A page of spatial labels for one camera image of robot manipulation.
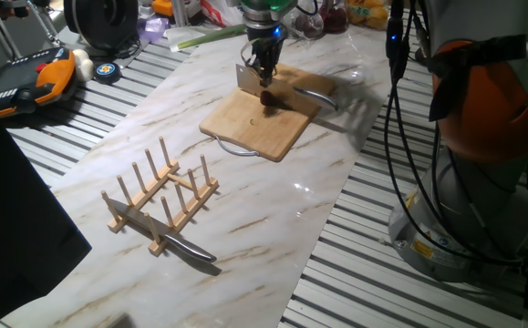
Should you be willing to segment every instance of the food item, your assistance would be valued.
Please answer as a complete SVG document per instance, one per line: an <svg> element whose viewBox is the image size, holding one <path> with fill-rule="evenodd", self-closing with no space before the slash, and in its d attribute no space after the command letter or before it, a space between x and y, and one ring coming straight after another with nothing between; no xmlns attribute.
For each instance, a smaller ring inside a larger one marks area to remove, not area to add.
<svg viewBox="0 0 528 328"><path fill-rule="evenodd" d="M319 14L309 16L300 13L294 21L294 29L297 34L307 39L319 38L323 30L322 17Z"/></svg>
<svg viewBox="0 0 528 328"><path fill-rule="evenodd" d="M332 8L326 8L322 5L319 10L320 16L325 25L326 33L343 33L347 31L347 11L345 9L344 0L336 0L333 2Z"/></svg>
<svg viewBox="0 0 528 328"><path fill-rule="evenodd" d="M348 21L378 30L386 29L389 19L386 5L387 0L347 0Z"/></svg>

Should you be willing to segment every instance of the orange robot part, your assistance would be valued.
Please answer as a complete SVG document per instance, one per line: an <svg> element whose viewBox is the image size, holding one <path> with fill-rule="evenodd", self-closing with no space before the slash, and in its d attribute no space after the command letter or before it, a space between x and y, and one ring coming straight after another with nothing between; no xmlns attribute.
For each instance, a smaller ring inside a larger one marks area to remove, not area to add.
<svg viewBox="0 0 528 328"><path fill-rule="evenodd" d="M152 8L161 15L173 16L171 0L154 0Z"/></svg>
<svg viewBox="0 0 528 328"><path fill-rule="evenodd" d="M72 74L67 72L73 72L74 70L75 56L73 55L73 51L69 51L69 59L59 60L43 68L36 79L36 86L42 87L50 83L54 87L53 91L48 95L35 99L36 103L44 105L47 102L58 100L72 77Z"/></svg>
<svg viewBox="0 0 528 328"><path fill-rule="evenodd" d="M469 43L448 43L439 53ZM434 92L439 85L433 75ZM464 103L438 123L448 147L462 158L501 163L528 155L528 96L507 63L473 67Z"/></svg>

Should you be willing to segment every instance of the wooden peg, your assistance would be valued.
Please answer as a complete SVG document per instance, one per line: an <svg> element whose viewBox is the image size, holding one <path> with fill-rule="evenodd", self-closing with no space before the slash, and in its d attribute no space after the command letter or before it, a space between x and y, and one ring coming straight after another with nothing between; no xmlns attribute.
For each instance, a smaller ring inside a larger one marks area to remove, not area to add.
<svg viewBox="0 0 528 328"><path fill-rule="evenodd" d="M166 199L164 196L160 197L160 200L162 201L162 207L164 208L164 212L166 213L166 220L169 221L169 227L174 228L174 221L172 221L172 215L171 210L169 210L169 204L166 203Z"/></svg>
<svg viewBox="0 0 528 328"><path fill-rule="evenodd" d="M157 244L160 245L160 235L158 234L158 231L156 230L156 226L154 225L154 220L150 217L149 213L144 213L144 217L146 220L148 220L148 225L150 226L150 232L152 232L152 238L154 238L154 241L156 241Z"/></svg>
<svg viewBox="0 0 528 328"><path fill-rule="evenodd" d="M158 171L156 170L156 167L154 166L154 162L152 161L152 155L150 154L150 151L148 149L144 149L144 152L146 153L146 158L148 159L148 162L150 163L150 168L152 169L152 174L154 175L154 179L159 180L160 177L158 176Z"/></svg>
<svg viewBox="0 0 528 328"><path fill-rule="evenodd" d="M134 172L136 172L136 178L138 178L138 183L140 184L140 189L143 193L147 193L146 186L144 186L144 180L142 179L142 176L140 175L140 170L138 169L138 164L136 162L132 163L132 167L134 168Z"/></svg>
<svg viewBox="0 0 528 328"><path fill-rule="evenodd" d="M189 180L191 181L192 193L194 194L194 198L196 200L199 200L199 190L197 190L197 182L194 180L194 176L192 175L192 169L187 170L187 172L189 172Z"/></svg>
<svg viewBox="0 0 528 328"><path fill-rule="evenodd" d="M178 177L178 176L175 176L174 174L170 174L168 175L169 179L171 179L172 181L176 181L176 182L179 182L184 188L188 189L188 190L191 190L192 189L192 185L189 181L181 178L181 177Z"/></svg>
<svg viewBox="0 0 528 328"><path fill-rule="evenodd" d="M171 159L169 159L169 153L166 151L166 146L164 145L164 138L159 137L158 140L160 140L160 146L162 147L162 154L164 154L164 160L166 160L166 166L171 167Z"/></svg>
<svg viewBox="0 0 528 328"><path fill-rule="evenodd" d="M181 210L183 213L188 213L187 205L184 203L184 198L182 197L181 184L177 181L174 182L174 188L176 188L176 193L179 194L179 200L181 201Z"/></svg>
<svg viewBox="0 0 528 328"><path fill-rule="evenodd" d="M126 201L128 202L128 205L132 206L132 199L129 197L128 190L126 189L126 184L124 183L124 180L121 178L121 176L117 176L119 186L121 187L121 191L124 193L124 197L126 197Z"/></svg>
<svg viewBox="0 0 528 328"><path fill-rule="evenodd" d="M101 198L106 201L106 204L108 204L109 212L111 213L111 215L113 215L114 220L116 222L119 222L118 212L116 211L116 208L114 208L114 203L109 200L108 194L105 190L101 191Z"/></svg>
<svg viewBox="0 0 528 328"><path fill-rule="evenodd" d="M205 175L205 183L207 186L211 186L211 178L209 178L209 171L207 170L207 161L205 161L205 156L201 154L201 164L202 164L202 171Z"/></svg>

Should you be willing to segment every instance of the small round object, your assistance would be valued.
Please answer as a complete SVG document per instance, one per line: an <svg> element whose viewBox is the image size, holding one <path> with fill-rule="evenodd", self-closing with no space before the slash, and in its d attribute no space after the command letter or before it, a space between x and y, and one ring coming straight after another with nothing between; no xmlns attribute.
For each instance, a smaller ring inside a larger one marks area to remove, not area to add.
<svg viewBox="0 0 528 328"><path fill-rule="evenodd" d="M113 63L101 64L96 68L94 77L99 83L110 85L121 78L121 71L119 66Z"/></svg>
<svg viewBox="0 0 528 328"><path fill-rule="evenodd" d="M395 245L398 246L398 248L404 248L408 245L407 241L395 241Z"/></svg>
<svg viewBox="0 0 528 328"><path fill-rule="evenodd" d="M277 106L278 99L270 91L262 91L260 94L260 103L264 106Z"/></svg>
<svg viewBox="0 0 528 328"><path fill-rule="evenodd" d="M93 79L93 66L93 62L90 59L86 59L81 65L75 67L79 82L88 82Z"/></svg>
<svg viewBox="0 0 528 328"><path fill-rule="evenodd" d="M75 56L75 64L77 66L81 65L83 61L89 59L88 53L85 52L85 50L81 50L81 49L73 50L73 56Z"/></svg>
<svg viewBox="0 0 528 328"><path fill-rule="evenodd" d="M35 99L28 89L18 90L18 93L16 93L15 105L17 113L29 114L36 109Z"/></svg>

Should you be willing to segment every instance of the wooden cutting board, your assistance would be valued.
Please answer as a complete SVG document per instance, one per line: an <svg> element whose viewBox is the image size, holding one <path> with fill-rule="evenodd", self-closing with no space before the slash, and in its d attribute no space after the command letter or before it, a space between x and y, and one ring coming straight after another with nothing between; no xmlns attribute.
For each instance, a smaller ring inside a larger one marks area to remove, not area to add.
<svg viewBox="0 0 528 328"><path fill-rule="evenodd" d="M294 87L330 95L335 81L298 68L278 64L278 80ZM234 89L211 114L201 122L202 133L217 135L243 149L255 150L260 156L280 161L294 145L319 107L299 97L295 110L266 109L259 97L240 88Z"/></svg>

